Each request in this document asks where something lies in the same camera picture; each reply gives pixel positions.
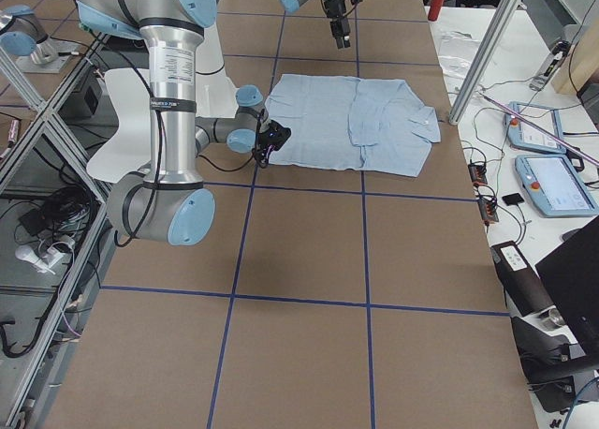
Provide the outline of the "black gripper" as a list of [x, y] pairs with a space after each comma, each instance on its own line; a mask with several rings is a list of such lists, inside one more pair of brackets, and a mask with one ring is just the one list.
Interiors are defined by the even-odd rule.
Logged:
[[269, 165], [271, 146], [272, 140], [268, 133], [256, 134], [252, 157], [260, 168], [266, 168]]
[[331, 33], [336, 41], [337, 49], [350, 47], [350, 25], [346, 13], [345, 0], [325, 0], [324, 10], [330, 19]]

